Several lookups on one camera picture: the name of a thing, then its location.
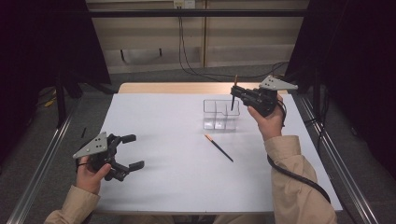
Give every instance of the pencil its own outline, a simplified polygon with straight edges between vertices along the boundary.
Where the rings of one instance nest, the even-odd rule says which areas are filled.
[[[205,134],[205,137],[213,144],[215,145],[216,148],[218,148],[220,150],[220,152],[222,152],[228,159],[230,159],[230,161],[233,162],[233,159],[231,159],[231,157],[229,155],[227,155],[227,153],[225,153],[225,151],[223,149],[221,149],[221,147],[219,147],[218,144],[215,143],[215,141],[213,141],[213,139],[209,136],[209,134]]]

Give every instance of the clear plastic container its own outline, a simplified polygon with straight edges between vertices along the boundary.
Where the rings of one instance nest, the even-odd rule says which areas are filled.
[[[239,101],[204,100],[204,129],[235,130],[239,118]]]

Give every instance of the horizontal black bar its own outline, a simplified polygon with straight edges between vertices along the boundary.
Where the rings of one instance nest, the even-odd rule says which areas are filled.
[[[147,10],[102,10],[92,9],[92,18],[125,17],[305,17],[305,9],[147,9]]]

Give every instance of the paper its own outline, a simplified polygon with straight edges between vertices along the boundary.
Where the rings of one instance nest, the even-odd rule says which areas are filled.
[[[231,95],[115,94],[102,132],[135,134],[119,144],[116,160],[146,166],[123,182],[103,181],[98,212],[113,214],[257,213],[273,211],[271,166],[256,121],[240,103],[234,131],[204,129],[204,100]],[[290,95],[283,134],[300,136],[303,154],[317,171],[335,210],[342,210],[329,178]],[[233,158],[231,162],[205,138]]]

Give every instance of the sleeve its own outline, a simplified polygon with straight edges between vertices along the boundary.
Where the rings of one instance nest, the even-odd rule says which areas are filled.
[[[314,168],[301,155],[298,136],[279,136],[265,141],[265,149],[276,165],[318,182]],[[276,223],[336,223],[326,199],[306,184],[272,170]]]
[[[45,224],[79,224],[95,209],[100,197],[83,189],[72,186],[61,210],[53,211]]]

